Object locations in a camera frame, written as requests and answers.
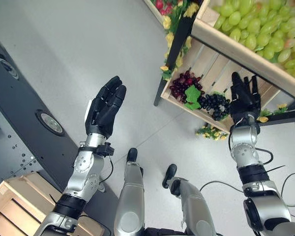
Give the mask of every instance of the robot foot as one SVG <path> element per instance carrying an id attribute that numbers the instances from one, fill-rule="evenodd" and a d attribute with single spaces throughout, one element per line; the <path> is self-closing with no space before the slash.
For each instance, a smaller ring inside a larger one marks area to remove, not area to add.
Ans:
<path id="1" fill-rule="evenodd" d="M 132 162 L 136 162 L 137 161 L 137 156 L 138 156 L 138 150 L 136 148 L 131 148 L 128 152 L 128 156 L 127 156 L 127 162 L 128 161 L 132 161 Z"/>
<path id="2" fill-rule="evenodd" d="M 165 174 L 165 178 L 164 178 L 164 180 L 162 182 L 163 188 L 168 188 L 169 187 L 169 185 L 167 184 L 167 181 L 170 180 L 172 177 L 175 176 L 176 171 L 177 171 L 177 165 L 175 165 L 175 164 L 171 164 L 167 168 L 167 171 L 166 171 L 166 174 Z"/>

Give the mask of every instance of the grape bunch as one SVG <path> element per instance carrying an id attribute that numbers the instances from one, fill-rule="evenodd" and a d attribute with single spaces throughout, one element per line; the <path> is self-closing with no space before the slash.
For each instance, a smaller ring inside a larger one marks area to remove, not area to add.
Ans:
<path id="1" fill-rule="evenodd" d="M 174 98 L 177 99 L 178 102 L 185 104 L 187 103 L 187 95 L 185 94 L 185 91 L 190 86 L 194 85 L 197 90 L 201 91 L 202 86 L 200 85 L 200 79 L 201 77 L 195 77 L 194 73 L 190 73 L 190 71 L 187 70 L 184 74 L 181 73 L 179 78 L 175 79 L 173 85 L 169 88 L 172 91 Z"/>
<path id="2" fill-rule="evenodd" d="M 295 77 L 295 1 L 224 0 L 214 27 Z"/>
<path id="3" fill-rule="evenodd" d="M 208 113 L 211 109 L 214 109 L 211 114 L 214 120 L 222 120 L 230 113 L 230 100 L 220 94 L 206 94 L 205 97 L 199 97 L 198 102 Z"/>

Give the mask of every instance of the circular light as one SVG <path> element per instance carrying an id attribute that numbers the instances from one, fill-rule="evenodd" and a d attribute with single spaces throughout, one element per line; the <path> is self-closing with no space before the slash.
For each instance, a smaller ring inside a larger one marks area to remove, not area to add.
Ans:
<path id="1" fill-rule="evenodd" d="M 46 125 L 48 125 L 48 127 L 56 131 L 57 133 L 62 133 L 62 127 L 54 118 L 52 118 L 50 115 L 46 113 L 42 113 L 40 114 L 40 116 L 43 119 L 43 121 L 46 123 Z"/>
<path id="2" fill-rule="evenodd" d="M 47 114 L 43 110 L 37 110 L 36 117 L 52 133 L 54 133 L 58 136 L 64 135 L 63 128 L 58 123 L 58 121 L 56 121 L 56 119 L 53 118 L 51 115 Z"/>

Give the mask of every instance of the metal plate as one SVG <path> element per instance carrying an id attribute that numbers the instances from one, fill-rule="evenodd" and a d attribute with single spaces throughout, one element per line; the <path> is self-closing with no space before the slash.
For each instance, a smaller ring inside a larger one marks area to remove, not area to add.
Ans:
<path id="1" fill-rule="evenodd" d="M 40 170 L 41 165 L 0 112 L 0 183 Z"/>

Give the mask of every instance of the black metal frame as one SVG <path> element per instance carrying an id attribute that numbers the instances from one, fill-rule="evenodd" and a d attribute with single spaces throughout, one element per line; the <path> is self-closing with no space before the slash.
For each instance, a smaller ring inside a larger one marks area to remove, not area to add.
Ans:
<path id="1" fill-rule="evenodd" d="M 166 62 L 166 66 L 168 66 L 168 68 L 170 70 L 173 70 L 175 67 L 175 62 L 176 59 L 180 53 L 180 50 L 183 46 L 183 44 L 185 43 L 186 39 L 188 36 L 191 35 L 191 30 L 192 30 L 192 26 L 193 23 L 196 19 L 197 16 L 197 12 L 192 16 L 192 18 L 189 17 L 182 17 L 179 24 L 178 24 L 178 28 L 177 31 L 175 33 L 174 36 L 174 40 L 167 58 L 167 62 Z M 204 45 L 210 47 L 211 49 L 213 49 L 214 51 L 222 54 L 223 56 L 225 56 L 226 58 L 230 59 L 231 61 L 234 61 L 235 63 L 241 65 L 240 62 L 235 61 L 234 59 L 230 58 L 229 56 L 221 53 L 220 51 L 216 50 L 215 48 L 211 47 L 210 45 L 202 42 Z M 251 71 L 251 69 L 241 65 L 242 67 L 246 68 L 247 70 Z M 157 89 L 157 93 L 155 96 L 155 100 L 154 100 L 154 106 L 158 106 L 160 100 L 161 100 L 161 93 L 164 90 L 164 87 L 166 85 L 167 81 L 163 79 L 163 77 L 161 78 L 161 81 L 159 83 L 158 89 Z M 266 126 L 266 125 L 274 125 L 274 124 L 282 124 L 282 123 L 290 123 L 290 122 L 295 122 L 295 111 L 291 111 L 291 112 L 286 112 L 283 114 L 279 114 L 279 115 L 272 115 L 272 116 L 268 116 L 269 121 L 266 123 L 260 123 L 260 126 Z"/>

